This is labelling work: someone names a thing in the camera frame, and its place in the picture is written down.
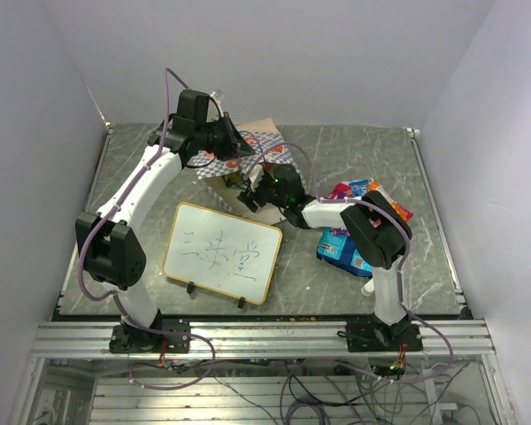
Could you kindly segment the pink snack packet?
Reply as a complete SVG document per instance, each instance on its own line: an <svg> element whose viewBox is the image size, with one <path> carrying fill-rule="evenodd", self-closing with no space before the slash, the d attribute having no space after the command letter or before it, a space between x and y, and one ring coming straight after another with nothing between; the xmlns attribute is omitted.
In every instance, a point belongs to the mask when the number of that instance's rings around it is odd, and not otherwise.
<svg viewBox="0 0 531 425"><path fill-rule="evenodd" d="M354 193L350 185L346 182L340 182L334 186L331 192L326 196L326 199L345 199L353 197L353 195Z"/></svg>

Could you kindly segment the blue checkered paper bag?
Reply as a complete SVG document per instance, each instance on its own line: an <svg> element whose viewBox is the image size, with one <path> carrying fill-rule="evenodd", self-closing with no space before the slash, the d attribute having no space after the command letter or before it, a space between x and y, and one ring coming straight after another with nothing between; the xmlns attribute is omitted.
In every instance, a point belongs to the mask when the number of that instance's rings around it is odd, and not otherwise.
<svg viewBox="0 0 531 425"><path fill-rule="evenodd" d="M258 208L256 212L251 212L236 199L243 190L228 189L222 176L236 172L245 175L255 158L260 158L259 163L267 171L272 171L280 165L295 166L296 161L272 119L243 124L238 126L237 130L253 147L255 155L221 161L211 153L201 151L191 159L191 165L195 167L197 178L206 185L221 211L266 225L277 224L285 220L285 217L276 206L268 204Z"/></svg>

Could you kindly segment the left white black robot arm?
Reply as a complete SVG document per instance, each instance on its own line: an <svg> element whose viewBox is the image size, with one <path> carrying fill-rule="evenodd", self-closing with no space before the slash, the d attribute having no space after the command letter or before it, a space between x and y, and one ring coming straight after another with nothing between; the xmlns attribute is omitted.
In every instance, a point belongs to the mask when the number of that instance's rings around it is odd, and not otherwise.
<svg viewBox="0 0 531 425"><path fill-rule="evenodd" d="M112 298L125 335L144 352L161 345L163 330L161 313L142 282L147 259L135 231L163 189L202 151L220 161L255 153L222 110L217 93L184 89L176 111L163 121L159 141L145 148L117 192L75 221L82 294L95 302Z"/></svg>

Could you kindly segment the purple snack packet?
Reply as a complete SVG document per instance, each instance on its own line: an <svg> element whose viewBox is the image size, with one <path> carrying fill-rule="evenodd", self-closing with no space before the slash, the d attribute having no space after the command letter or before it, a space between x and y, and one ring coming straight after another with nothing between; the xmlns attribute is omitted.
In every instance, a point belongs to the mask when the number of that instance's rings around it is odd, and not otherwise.
<svg viewBox="0 0 531 425"><path fill-rule="evenodd" d="M346 228L329 228L328 233L332 236L349 236L350 233Z"/></svg>

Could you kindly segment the colourful small snack packet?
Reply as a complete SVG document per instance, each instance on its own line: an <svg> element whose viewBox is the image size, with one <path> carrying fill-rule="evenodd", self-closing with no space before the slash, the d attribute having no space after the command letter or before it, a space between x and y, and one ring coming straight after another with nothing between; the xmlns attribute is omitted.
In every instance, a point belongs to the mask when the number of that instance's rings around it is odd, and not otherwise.
<svg viewBox="0 0 531 425"><path fill-rule="evenodd" d="M348 183L353 190L353 197L362 197L369 190L368 183L370 180L371 179L361 179L346 183Z"/></svg>

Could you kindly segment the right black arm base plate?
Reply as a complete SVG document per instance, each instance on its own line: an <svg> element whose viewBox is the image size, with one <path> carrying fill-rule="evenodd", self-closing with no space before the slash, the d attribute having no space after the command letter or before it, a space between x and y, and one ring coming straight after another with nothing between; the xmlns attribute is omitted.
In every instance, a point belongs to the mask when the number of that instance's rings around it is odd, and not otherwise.
<svg viewBox="0 0 531 425"><path fill-rule="evenodd" d="M408 317L387 325L374 315L362 316L346 323L337 335L346 341L349 352L421 352L423 343L419 327Z"/></svg>

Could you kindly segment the teal snack packet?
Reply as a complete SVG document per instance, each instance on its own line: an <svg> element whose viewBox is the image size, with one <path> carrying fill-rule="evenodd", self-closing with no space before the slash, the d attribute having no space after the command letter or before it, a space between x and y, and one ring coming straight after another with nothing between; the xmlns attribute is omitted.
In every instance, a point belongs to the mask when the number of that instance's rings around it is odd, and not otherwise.
<svg viewBox="0 0 531 425"><path fill-rule="evenodd" d="M316 250L317 259L358 277L371 278L372 267L360 256L351 236L332 236L324 228Z"/></svg>

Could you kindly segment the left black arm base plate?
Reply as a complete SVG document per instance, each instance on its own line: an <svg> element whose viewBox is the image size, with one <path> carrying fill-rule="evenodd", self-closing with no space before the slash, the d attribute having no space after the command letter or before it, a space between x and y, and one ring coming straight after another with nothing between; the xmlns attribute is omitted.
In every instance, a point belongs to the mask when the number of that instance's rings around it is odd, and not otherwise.
<svg viewBox="0 0 531 425"><path fill-rule="evenodd" d="M163 336L135 328L121 323L112 330L109 342L109 352L114 354L133 354L162 352L164 345L170 353L187 353L190 338L184 333L190 331L190 326L184 321L163 319L158 327L161 330L178 333L178 336Z"/></svg>

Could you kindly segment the orange snack packet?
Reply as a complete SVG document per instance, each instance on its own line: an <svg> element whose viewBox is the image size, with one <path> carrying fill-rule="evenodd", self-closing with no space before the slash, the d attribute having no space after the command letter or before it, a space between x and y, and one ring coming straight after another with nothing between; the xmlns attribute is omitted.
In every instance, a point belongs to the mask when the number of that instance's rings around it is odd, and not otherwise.
<svg viewBox="0 0 531 425"><path fill-rule="evenodd" d="M379 181L376 181L374 179L371 179L368 183L368 189L369 190L375 190L380 192L383 197L388 201L388 203L394 208L394 210L397 212L397 214L405 221L409 221L413 217L413 213L408 210L407 208L400 205L398 202L396 202L390 194L383 188L381 183Z"/></svg>

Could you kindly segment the green snack packet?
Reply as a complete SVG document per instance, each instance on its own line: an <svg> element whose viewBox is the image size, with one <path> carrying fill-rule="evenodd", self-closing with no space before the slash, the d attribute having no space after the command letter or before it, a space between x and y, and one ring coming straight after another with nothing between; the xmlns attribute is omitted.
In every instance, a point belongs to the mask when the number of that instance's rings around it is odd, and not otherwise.
<svg viewBox="0 0 531 425"><path fill-rule="evenodd" d="M243 177L243 174L236 172L231 174L225 174L222 176L222 180L228 189L246 190L247 182Z"/></svg>

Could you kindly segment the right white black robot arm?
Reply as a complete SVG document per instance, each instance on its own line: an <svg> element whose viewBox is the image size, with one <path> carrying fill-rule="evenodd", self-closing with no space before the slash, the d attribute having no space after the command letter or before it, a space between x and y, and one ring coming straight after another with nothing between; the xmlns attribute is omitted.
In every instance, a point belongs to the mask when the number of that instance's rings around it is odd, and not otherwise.
<svg viewBox="0 0 531 425"><path fill-rule="evenodd" d="M237 199L252 212L273 205L296 228L343 228L350 234L360 257L372 267L373 342L385 351L400 344L411 324L404 305L403 266L412 231L387 199L377 190L361 198L314 197L292 165L266 171L258 164L242 181L244 190Z"/></svg>

